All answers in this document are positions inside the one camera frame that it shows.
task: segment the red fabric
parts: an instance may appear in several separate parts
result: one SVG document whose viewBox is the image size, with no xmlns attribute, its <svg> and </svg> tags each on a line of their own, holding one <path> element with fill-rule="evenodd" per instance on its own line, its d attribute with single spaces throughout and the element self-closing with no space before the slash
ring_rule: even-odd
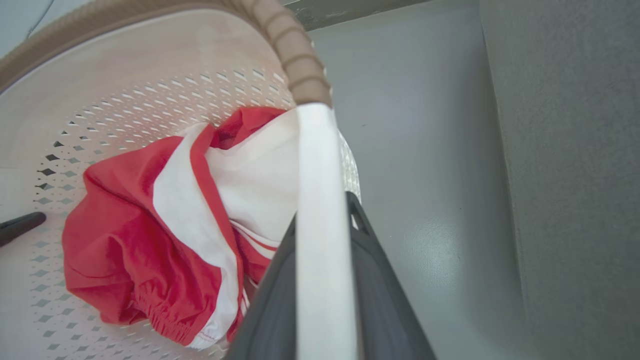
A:
<svg viewBox="0 0 640 360">
<path fill-rule="evenodd" d="M 236 110 L 216 130 L 211 147 L 228 150 L 241 143 L 264 124 L 277 118 L 285 110 L 275 108 L 241 108 Z"/>
<path fill-rule="evenodd" d="M 244 263 L 245 274 L 256 284 L 260 284 L 260 281 L 264 277 L 264 273 L 267 271 L 267 267 L 271 261 L 262 257 L 244 238 L 240 233 L 234 229 L 236 236 L 236 242 L 240 248 L 240 256 Z"/>
<path fill-rule="evenodd" d="M 241 257 L 254 250 L 246 249 L 231 228 L 204 152 L 208 146 L 234 146 L 283 112 L 237 110 L 220 128 L 203 131 L 191 149 L 194 174 L 207 202 L 220 204 L 211 210 L 238 256 L 240 288 Z M 104 322 L 131 324 L 149 318 L 159 334 L 186 346 L 215 309 L 221 274 L 176 239 L 153 207 L 154 181 L 181 141 L 171 136 L 90 166 L 84 173 L 87 195 L 69 214 L 62 245 L 67 289 L 96 307 Z M 258 282 L 268 261 L 253 262 L 259 264 L 251 265 L 248 275 Z M 238 313 L 229 339 L 242 320 Z"/>
</svg>

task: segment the black object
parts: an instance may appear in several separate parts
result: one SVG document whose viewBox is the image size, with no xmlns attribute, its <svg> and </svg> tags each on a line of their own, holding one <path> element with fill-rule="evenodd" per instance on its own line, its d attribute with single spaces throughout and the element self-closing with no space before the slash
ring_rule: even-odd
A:
<svg viewBox="0 0 640 360">
<path fill-rule="evenodd" d="M 0 246 L 5 246 L 13 239 L 42 224 L 47 220 L 44 213 L 30 213 L 0 224 Z"/>
<path fill-rule="evenodd" d="M 348 192 L 347 203 L 361 358 L 435 360 L 358 199 Z M 296 360 L 295 245 L 294 217 L 225 360 Z"/>
</svg>

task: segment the diamond-shaped hole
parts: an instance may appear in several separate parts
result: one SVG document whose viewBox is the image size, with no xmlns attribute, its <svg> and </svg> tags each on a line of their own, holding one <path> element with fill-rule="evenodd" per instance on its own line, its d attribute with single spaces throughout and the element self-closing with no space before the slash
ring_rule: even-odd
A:
<svg viewBox="0 0 640 360">
<path fill-rule="evenodd" d="M 38 249 L 42 249 L 43 247 L 47 246 L 49 243 L 47 243 L 46 241 L 38 241 L 37 243 L 33 244 L 33 246 L 37 247 Z"/>
<path fill-rule="evenodd" d="M 43 307 L 45 305 L 47 305 L 48 303 L 50 303 L 51 301 L 49 300 L 45 300 L 45 299 L 40 299 L 40 301 L 38 301 L 35 305 L 33 306 L 37 306 L 37 307 Z"/>
<path fill-rule="evenodd" d="M 53 186 L 51 186 L 51 185 L 49 185 L 47 183 L 44 183 L 42 185 L 36 185 L 36 187 L 37 188 L 41 188 L 42 190 L 49 190 L 49 189 L 53 188 Z"/>
<path fill-rule="evenodd" d="M 253 70 L 253 75 L 264 80 L 264 74 L 261 71 Z"/>
<path fill-rule="evenodd" d="M 38 322 L 48 322 L 50 318 L 52 318 L 53 316 L 50 315 L 42 315 L 39 319 Z"/>
<path fill-rule="evenodd" d="M 47 199 L 46 197 L 41 197 L 40 199 L 36 200 L 36 202 L 41 203 L 42 205 L 46 205 L 48 203 L 50 203 L 52 200 Z"/>
<path fill-rule="evenodd" d="M 44 170 L 39 170 L 39 172 L 45 174 L 45 176 L 53 175 L 53 174 L 56 173 L 55 171 L 53 171 L 53 170 L 51 170 L 49 168 L 46 168 Z"/>
<path fill-rule="evenodd" d="M 45 261 L 46 259 L 49 259 L 49 257 L 48 256 L 44 256 L 44 255 L 39 255 L 37 258 L 32 259 L 32 261 L 37 261 L 37 262 L 41 263 L 41 262 Z"/>
<path fill-rule="evenodd" d="M 37 276 L 37 277 L 43 277 L 43 276 L 47 275 L 48 273 L 49 272 L 47 270 L 40 269 L 40 270 L 36 271 L 35 273 L 33 273 L 32 275 L 33 276 Z"/>
</svg>

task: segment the perforated basket wall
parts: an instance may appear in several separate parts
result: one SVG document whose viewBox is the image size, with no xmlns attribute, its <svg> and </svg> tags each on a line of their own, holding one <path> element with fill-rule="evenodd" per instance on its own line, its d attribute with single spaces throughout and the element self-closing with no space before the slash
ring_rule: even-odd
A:
<svg viewBox="0 0 640 360">
<path fill-rule="evenodd" d="M 96 161 L 240 106 L 295 106 L 271 46 L 224 11 L 188 10 L 129 25 L 49 60 L 0 95 L 2 221 L 32 211 L 45 224 L 0 249 L 3 359 L 219 359 L 148 322 L 107 325 L 66 291 L 60 236 Z M 342 139 L 344 184 L 359 196 Z"/>
</svg>

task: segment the gray wall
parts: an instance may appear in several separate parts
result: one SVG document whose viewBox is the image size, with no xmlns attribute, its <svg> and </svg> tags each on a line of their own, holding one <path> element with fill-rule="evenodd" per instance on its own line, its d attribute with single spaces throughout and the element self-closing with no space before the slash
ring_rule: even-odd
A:
<svg viewBox="0 0 640 360">
<path fill-rule="evenodd" d="M 365 211 L 438 358 L 535 359 L 476 2 L 310 35 Z"/>
<path fill-rule="evenodd" d="M 640 2 L 483 0 L 527 319 L 545 359 L 640 359 Z"/>
<path fill-rule="evenodd" d="M 49 1 L 0 0 L 0 58 L 27 38 Z"/>
</svg>

